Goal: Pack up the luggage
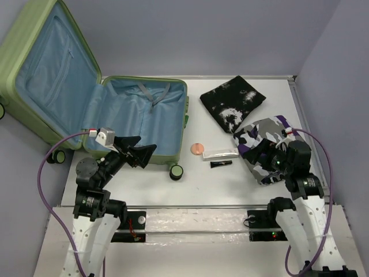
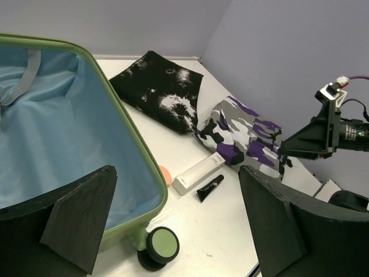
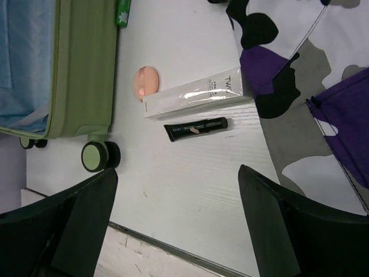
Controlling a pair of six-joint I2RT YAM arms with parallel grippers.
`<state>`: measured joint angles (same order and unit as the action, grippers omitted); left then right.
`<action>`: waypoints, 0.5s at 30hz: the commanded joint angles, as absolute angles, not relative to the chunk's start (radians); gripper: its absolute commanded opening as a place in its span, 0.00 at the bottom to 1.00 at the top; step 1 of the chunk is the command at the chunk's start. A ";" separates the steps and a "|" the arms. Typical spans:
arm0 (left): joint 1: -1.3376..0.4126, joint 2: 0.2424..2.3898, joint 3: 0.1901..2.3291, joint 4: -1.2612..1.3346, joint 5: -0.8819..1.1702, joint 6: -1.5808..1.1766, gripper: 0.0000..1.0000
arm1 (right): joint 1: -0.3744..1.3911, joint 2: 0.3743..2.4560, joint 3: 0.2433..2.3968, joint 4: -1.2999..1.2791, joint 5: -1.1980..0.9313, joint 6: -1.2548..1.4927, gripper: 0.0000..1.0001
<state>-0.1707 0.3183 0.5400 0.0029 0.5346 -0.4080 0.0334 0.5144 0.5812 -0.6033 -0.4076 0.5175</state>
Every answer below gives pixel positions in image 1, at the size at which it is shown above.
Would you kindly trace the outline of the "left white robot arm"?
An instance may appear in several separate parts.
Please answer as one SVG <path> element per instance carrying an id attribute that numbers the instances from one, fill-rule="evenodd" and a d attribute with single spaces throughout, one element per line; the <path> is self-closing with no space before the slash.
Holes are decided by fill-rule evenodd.
<path id="1" fill-rule="evenodd" d="M 116 137 L 113 131 L 101 129 L 96 142 L 110 152 L 100 162 L 85 158 L 78 163 L 73 240 L 61 276 L 100 275 L 114 233 L 127 223 L 126 203 L 111 199 L 104 187 L 126 163 L 131 167 L 147 166 L 157 146 L 139 147 L 140 139 Z"/>

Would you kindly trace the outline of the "purple grey camouflage garment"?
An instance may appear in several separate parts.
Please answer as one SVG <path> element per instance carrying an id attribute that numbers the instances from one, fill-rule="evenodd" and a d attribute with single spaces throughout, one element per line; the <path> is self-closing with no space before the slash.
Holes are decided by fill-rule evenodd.
<path id="1" fill-rule="evenodd" d="M 284 176 L 276 171 L 263 169 L 260 163 L 251 164 L 244 155 L 255 148 L 262 139 L 268 139 L 276 144 L 281 143 L 286 139 L 283 131 L 288 128 L 293 128 L 291 123 L 283 115 L 277 115 L 255 121 L 233 135 L 240 156 L 260 185 L 280 182 L 284 180 Z"/>

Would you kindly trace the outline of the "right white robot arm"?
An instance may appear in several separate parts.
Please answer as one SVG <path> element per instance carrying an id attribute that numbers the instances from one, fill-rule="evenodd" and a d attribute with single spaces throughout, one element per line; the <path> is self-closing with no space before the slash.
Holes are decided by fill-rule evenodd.
<path id="1" fill-rule="evenodd" d="M 274 170 L 284 176 L 291 197 L 270 200 L 265 219 L 280 226 L 300 271 L 297 276 L 357 276 L 342 258 L 330 229 L 331 210 L 325 209 L 321 182 L 310 171 L 311 148 L 300 140 L 286 147 L 263 139 L 242 154 L 252 165 Z"/>

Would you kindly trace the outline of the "green hard-shell suitcase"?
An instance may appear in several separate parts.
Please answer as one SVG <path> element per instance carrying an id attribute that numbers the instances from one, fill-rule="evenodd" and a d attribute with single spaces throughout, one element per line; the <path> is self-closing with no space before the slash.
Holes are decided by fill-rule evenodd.
<path id="1" fill-rule="evenodd" d="M 156 145 L 150 163 L 167 165 L 171 179 L 179 180 L 188 105 L 182 80 L 103 77 L 62 1 L 28 1 L 1 45 L 1 114 L 50 145 L 100 158 L 108 151 L 87 130 L 140 136 L 140 145 Z"/>

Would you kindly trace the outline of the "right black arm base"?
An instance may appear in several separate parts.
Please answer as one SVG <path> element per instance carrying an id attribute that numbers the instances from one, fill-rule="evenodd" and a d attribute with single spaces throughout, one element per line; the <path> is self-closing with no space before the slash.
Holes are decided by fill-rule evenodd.
<path id="1" fill-rule="evenodd" d="M 281 227 L 271 219 L 265 209 L 251 209 L 243 221 L 251 242 L 287 241 Z"/>

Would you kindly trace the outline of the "black white tie-dye shirt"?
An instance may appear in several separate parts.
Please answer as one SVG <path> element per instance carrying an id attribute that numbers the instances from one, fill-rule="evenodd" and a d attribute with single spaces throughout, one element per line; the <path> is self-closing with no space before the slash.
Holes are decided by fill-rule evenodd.
<path id="1" fill-rule="evenodd" d="M 243 77 L 236 76 L 199 99 L 222 130 L 232 134 L 266 97 Z"/>

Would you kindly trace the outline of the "small black cosmetic tube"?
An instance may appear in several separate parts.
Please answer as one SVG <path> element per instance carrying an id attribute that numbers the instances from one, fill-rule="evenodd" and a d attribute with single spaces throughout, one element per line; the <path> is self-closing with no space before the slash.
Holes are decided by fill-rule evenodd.
<path id="1" fill-rule="evenodd" d="M 210 162 L 210 168 L 220 167 L 220 166 L 227 166 L 232 164 L 231 160 L 224 160 L 224 161 L 217 161 L 217 162 Z"/>

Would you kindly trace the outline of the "white rectangular tube box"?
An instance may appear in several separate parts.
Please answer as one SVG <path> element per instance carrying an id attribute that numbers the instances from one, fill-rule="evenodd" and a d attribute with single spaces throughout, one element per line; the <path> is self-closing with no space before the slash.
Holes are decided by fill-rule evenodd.
<path id="1" fill-rule="evenodd" d="M 226 159 L 226 158 L 232 159 L 232 158 L 237 158 L 238 156 L 239 156 L 239 151 L 236 148 L 204 151 L 202 153 L 202 158 L 204 161 L 215 160 L 215 159 Z"/>

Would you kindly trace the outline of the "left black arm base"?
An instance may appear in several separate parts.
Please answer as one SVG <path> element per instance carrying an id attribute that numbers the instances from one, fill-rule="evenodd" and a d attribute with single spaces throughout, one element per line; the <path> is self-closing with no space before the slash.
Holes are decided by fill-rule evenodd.
<path id="1" fill-rule="evenodd" d="M 144 243 L 146 242 L 146 211 L 128 211 L 127 221 L 121 223 L 112 237 L 112 243 Z"/>

